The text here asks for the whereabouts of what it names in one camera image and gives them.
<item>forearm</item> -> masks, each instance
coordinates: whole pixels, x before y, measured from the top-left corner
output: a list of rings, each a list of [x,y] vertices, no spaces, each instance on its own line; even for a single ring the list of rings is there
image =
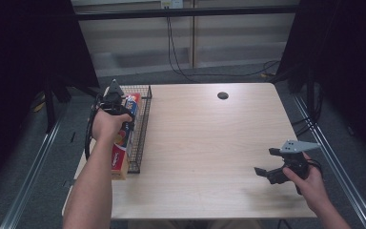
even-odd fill
[[[349,224],[339,214],[331,202],[315,210],[325,229],[349,229]]]
[[[112,140],[97,141],[72,188],[64,228],[109,228],[112,213]]]

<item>human arm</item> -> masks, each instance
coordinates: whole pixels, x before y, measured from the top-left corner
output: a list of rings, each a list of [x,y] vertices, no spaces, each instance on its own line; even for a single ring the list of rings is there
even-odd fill
[[[127,114],[97,112],[92,126],[96,140],[64,211],[63,228],[109,228],[112,214],[112,145]]]
[[[350,228],[349,224],[339,214],[334,205],[329,200],[323,184],[322,174],[316,167],[310,165],[308,177],[300,178],[289,168],[283,168],[283,173],[296,186],[299,187],[302,196],[307,201],[309,208],[315,212],[317,217],[322,221],[323,227],[326,229],[346,229]]]

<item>wire basket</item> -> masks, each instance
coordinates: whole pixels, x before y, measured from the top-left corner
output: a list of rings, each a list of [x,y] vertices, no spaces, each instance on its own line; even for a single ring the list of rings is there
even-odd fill
[[[145,134],[147,132],[153,93],[151,91],[151,85],[129,85],[120,87],[124,94],[141,94],[141,107],[139,108],[140,118],[135,121],[129,168],[129,174],[139,174],[141,172],[140,167],[144,151]]]

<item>wooden table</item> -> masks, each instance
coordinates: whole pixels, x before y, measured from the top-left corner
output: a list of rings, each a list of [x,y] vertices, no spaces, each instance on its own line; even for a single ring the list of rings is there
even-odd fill
[[[273,85],[152,85],[152,94],[141,174],[112,182],[113,219],[315,217],[291,182],[254,172],[281,167],[268,149],[296,139]]]

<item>food box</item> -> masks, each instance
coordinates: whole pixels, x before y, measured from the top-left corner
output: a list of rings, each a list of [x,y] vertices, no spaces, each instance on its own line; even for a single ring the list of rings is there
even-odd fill
[[[134,124],[139,120],[140,94],[127,94],[125,107],[135,116]],[[134,126],[124,123],[114,140],[112,147],[112,179],[126,179],[132,155]]]

